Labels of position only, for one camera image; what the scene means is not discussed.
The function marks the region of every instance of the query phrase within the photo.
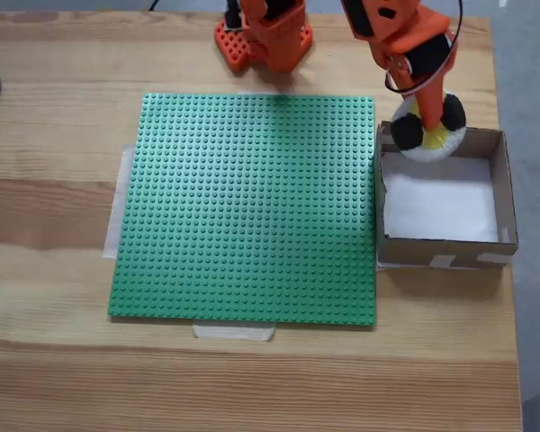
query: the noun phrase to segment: tape strip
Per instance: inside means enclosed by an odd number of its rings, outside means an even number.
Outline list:
[[[195,319],[192,330],[197,338],[270,340],[276,330],[273,322],[213,321]]]
[[[125,148],[122,152],[118,180],[116,180],[116,189],[114,190],[114,201],[112,201],[112,211],[110,220],[108,220],[108,230],[106,231],[106,240],[104,241],[104,251],[102,253],[104,258],[116,259],[118,256],[118,244],[120,243],[133,159],[134,147]]]
[[[512,262],[512,256],[486,253],[478,255],[476,260],[483,263],[510,264]]]
[[[508,227],[504,227],[502,229],[502,243],[509,243],[510,242],[510,231]]]
[[[430,266],[434,268],[450,268],[456,255],[436,255],[432,258]]]

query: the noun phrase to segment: wooden table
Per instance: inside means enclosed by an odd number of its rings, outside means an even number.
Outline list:
[[[380,273],[371,332],[279,325],[245,342],[109,321],[101,254],[146,92],[371,95],[378,120],[399,102],[342,16],[310,18],[290,79],[234,77],[217,18],[0,13],[0,430],[520,430],[509,269]],[[447,87],[472,126],[498,127],[486,20],[466,20]]]

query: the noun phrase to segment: yellow ball patch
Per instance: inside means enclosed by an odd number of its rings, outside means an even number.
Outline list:
[[[412,101],[412,105],[408,109],[408,112],[410,114],[416,115],[419,119],[422,118],[416,99]],[[448,140],[448,136],[450,135],[450,130],[445,128],[442,123],[438,124],[438,126],[434,130],[424,129],[423,131],[424,135],[422,138],[421,147],[426,150],[442,149],[446,141]]]

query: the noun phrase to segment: cardboard box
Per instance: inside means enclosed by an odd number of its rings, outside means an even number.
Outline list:
[[[377,133],[376,219],[381,266],[500,268],[518,250],[506,137],[469,128],[444,161],[400,154]]]

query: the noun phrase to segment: black cable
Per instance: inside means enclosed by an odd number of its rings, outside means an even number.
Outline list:
[[[450,59],[450,56],[452,55],[452,53],[454,52],[454,50],[456,48],[456,43],[458,42],[458,36],[460,36],[460,30],[462,29],[462,19],[464,18],[464,5],[462,4],[462,1],[463,0],[458,0],[458,8],[460,10],[460,16],[459,16],[459,19],[458,19],[458,28],[456,29],[456,35],[454,36],[454,39],[452,40],[452,45],[450,46],[450,50],[448,51],[448,55],[446,56],[446,58],[445,58],[444,62],[442,63],[442,65],[440,65],[440,67],[436,70],[436,72],[433,75],[427,77],[421,83],[413,85],[410,88],[404,88],[402,90],[393,88],[391,86],[390,73],[387,72],[386,73],[386,82],[385,82],[385,84],[386,84],[386,88],[388,90],[395,93],[396,95],[409,95],[411,93],[416,93],[418,90],[420,90],[426,84],[428,84],[430,81],[432,81],[436,77],[436,75],[438,75],[438,73],[444,68],[444,66],[446,66],[446,63],[448,62],[448,60]]]

